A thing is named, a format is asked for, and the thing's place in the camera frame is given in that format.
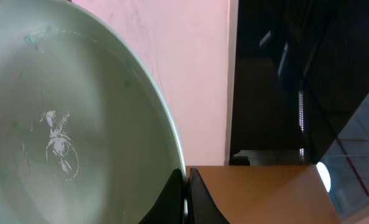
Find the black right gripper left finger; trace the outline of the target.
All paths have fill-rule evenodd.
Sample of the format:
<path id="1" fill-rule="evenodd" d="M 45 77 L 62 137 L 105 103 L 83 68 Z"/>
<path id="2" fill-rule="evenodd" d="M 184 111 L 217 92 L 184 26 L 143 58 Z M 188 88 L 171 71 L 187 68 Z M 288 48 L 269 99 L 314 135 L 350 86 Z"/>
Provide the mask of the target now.
<path id="1" fill-rule="evenodd" d="M 182 224 L 184 221 L 184 180 L 174 169 L 155 204 L 139 224 Z"/>

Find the pale green plate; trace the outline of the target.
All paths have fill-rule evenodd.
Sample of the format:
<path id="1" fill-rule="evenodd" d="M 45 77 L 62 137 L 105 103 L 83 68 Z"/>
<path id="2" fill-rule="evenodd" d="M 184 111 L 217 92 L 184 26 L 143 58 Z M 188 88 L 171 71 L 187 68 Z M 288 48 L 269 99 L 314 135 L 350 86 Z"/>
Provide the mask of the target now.
<path id="1" fill-rule="evenodd" d="M 139 223 L 185 163 L 128 44 L 69 1 L 0 1 L 0 223 Z"/>

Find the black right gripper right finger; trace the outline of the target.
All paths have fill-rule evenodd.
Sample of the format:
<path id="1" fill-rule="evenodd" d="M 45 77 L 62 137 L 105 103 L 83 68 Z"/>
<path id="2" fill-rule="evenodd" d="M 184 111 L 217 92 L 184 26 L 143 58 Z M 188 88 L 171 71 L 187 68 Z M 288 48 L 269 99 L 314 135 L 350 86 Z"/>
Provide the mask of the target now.
<path id="1" fill-rule="evenodd" d="M 190 168 L 188 178 L 188 201 L 190 224 L 229 224 L 229 221 L 219 211 L 196 168 Z"/>

